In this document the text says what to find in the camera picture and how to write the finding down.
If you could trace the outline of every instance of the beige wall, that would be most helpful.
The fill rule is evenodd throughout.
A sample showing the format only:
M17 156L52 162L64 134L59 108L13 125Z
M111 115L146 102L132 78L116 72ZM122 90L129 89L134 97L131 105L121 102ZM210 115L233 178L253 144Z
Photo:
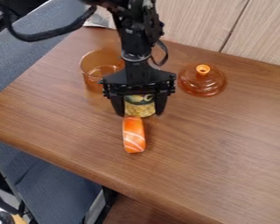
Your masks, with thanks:
M157 0L169 40L280 65L280 0Z

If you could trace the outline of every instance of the wooden table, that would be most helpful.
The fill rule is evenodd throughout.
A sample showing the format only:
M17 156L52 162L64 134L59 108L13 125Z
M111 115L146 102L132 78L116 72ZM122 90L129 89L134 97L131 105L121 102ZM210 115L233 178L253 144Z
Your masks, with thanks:
M187 223L280 224L280 66L167 43L164 70L211 63L227 89L199 98L178 89L146 121L149 149L123 150L122 118L85 96L79 60L118 41L84 28L0 94L0 140Z

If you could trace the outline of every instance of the gray chair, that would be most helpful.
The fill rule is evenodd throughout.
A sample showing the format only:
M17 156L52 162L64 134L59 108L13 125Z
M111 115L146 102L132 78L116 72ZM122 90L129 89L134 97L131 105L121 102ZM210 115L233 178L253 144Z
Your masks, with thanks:
M42 32L69 24L83 11L84 6L78 0L51 0L14 26L19 32ZM0 92L63 38L25 43L2 31ZM39 224L80 223L101 190L96 183L1 142L0 171Z

